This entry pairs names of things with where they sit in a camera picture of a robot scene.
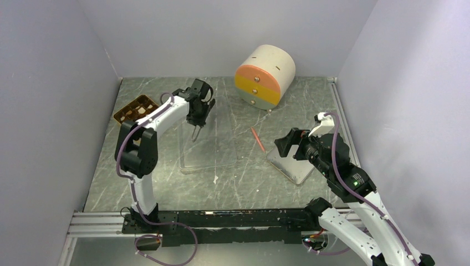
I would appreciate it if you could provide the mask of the black metal tongs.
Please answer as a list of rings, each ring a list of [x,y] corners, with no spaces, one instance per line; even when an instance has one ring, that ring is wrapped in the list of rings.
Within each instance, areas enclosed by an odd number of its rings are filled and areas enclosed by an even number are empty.
[[[194,127],[194,130],[193,130],[193,132],[192,132],[192,134],[191,134],[191,141],[192,141],[192,142],[196,142],[196,141],[197,141],[198,136],[199,136],[201,130],[202,130],[202,127],[201,127],[201,126],[196,125],[196,126]]]

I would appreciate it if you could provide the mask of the silver tin lid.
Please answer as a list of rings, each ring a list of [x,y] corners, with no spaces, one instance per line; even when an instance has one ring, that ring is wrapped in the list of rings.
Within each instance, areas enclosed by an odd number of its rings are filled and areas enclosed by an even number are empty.
[[[313,172],[314,166],[307,160],[294,159],[297,149],[298,145],[293,145],[287,157],[280,157],[278,150],[272,149],[267,153],[267,160],[289,181],[301,185]]]

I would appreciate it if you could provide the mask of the gold chocolate tin box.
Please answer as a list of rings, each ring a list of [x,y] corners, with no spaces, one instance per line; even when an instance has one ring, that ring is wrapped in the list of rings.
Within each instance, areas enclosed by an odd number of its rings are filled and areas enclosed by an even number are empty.
[[[119,124],[122,124],[126,120],[137,121],[138,119],[142,119],[143,117],[151,114],[159,107],[159,104],[153,101],[150,97],[142,94],[118,110],[113,115],[113,118]]]

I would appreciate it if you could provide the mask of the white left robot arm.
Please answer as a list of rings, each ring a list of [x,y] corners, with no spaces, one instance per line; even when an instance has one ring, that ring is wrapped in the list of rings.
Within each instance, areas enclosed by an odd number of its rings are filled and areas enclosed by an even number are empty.
[[[136,225],[143,232],[151,233],[159,224],[151,178],[159,159],[159,138],[181,119],[200,131],[215,104],[215,99],[172,95],[143,118],[121,124],[115,152],[116,173],[129,181],[131,208],[139,213]]]

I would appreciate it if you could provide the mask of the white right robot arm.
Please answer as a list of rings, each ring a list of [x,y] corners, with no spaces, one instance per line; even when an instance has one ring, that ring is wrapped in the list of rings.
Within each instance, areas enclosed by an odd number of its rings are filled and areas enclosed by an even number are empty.
[[[435,265],[431,255],[420,252],[402,234],[371,177],[351,162],[350,147],[339,135],[338,114],[321,112],[314,119],[317,126],[311,130],[293,127],[284,137],[274,140],[278,154],[287,158],[296,146],[292,158],[313,165],[365,228],[353,225],[321,197],[305,206],[306,226],[333,234],[367,265]]]

